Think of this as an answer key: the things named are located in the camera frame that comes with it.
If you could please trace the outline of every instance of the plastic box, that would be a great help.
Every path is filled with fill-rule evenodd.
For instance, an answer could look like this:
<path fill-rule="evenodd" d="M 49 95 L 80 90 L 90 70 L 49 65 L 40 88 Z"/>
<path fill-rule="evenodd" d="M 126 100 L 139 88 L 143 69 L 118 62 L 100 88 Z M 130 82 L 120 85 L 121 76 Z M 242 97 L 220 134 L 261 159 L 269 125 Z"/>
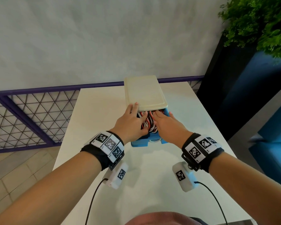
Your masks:
<path fill-rule="evenodd" d="M 164 109 L 164 114 L 169 116 L 167 109 L 168 103 L 161 90 L 156 76 L 139 76 L 124 79 L 126 105 L 139 103 L 139 111 L 152 111 Z M 131 142 L 132 147 L 147 147 L 148 143 L 161 142 L 167 143 L 161 139 L 158 132 L 149 133 L 140 139 Z"/>

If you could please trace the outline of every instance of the person's right hand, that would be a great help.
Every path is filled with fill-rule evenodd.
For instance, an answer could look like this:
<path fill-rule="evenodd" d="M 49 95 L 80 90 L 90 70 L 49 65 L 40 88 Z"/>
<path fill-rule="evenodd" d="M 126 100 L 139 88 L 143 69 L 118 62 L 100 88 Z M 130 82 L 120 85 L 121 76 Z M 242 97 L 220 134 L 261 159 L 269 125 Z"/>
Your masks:
<path fill-rule="evenodd" d="M 159 110 L 156 110 L 153 113 L 153 117 L 155 120 L 154 124 L 157 126 L 161 138 L 175 144 L 179 148 L 182 148 L 185 141 L 193 134 L 174 117 L 172 112 L 170 112 L 170 117 L 168 117 Z"/>

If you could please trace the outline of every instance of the forearm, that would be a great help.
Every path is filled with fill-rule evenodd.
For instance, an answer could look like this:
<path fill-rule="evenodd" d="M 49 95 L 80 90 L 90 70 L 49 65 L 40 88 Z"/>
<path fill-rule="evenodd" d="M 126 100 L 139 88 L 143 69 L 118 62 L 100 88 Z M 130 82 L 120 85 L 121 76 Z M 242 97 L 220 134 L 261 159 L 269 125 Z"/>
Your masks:
<path fill-rule="evenodd" d="M 0 224 L 61 224 L 101 171 L 100 162 L 80 152 L 37 182 L 0 215 Z"/>
<path fill-rule="evenodd" d="M 258 223 L 281 224 L 281 185 L 254 168 L 222 153 L 209 173 Z"/>

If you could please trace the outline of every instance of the ribbed fabric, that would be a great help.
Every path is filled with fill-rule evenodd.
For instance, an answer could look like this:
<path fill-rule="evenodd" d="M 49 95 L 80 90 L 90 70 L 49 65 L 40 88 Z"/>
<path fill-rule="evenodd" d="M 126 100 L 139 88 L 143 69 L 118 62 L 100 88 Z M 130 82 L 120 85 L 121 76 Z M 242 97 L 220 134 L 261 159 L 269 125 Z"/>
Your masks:
<path fill-rule="evenodd" d="M 202 225 L 177 212 L 153 212 L 139 215 L 125 225 Z"/>

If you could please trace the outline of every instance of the hand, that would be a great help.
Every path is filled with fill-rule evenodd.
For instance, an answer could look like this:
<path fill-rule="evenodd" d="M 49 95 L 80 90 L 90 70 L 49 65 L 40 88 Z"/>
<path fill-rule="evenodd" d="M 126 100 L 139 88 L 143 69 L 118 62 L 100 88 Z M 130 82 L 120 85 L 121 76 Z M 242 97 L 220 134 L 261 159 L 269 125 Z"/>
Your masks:
<path fill-rule="evenodd" d="M 193 134 L 188 131 L 185 126 L 178 121 L 172 112 L 170 116 L 166 116 L 159 110 L 153 113 L 154 124 L 157 126 L 159 135 L 165 141 L 175 144 L 177 147 L 182 148 L 185 141 Z"/>
<path fill-rule="evenodd" d="M 138 118 L 138 107 L 138 102 L 134 106 L 129 104 L 123 116 L 116 121 L 115 126 L 110 130 L 122 139 L 124 145 L 147 135 L 149 132 L 149 128 L 141 130 L 141 125 L 145 122 L 148 112 L 146 111 L 143 117 Z"/>

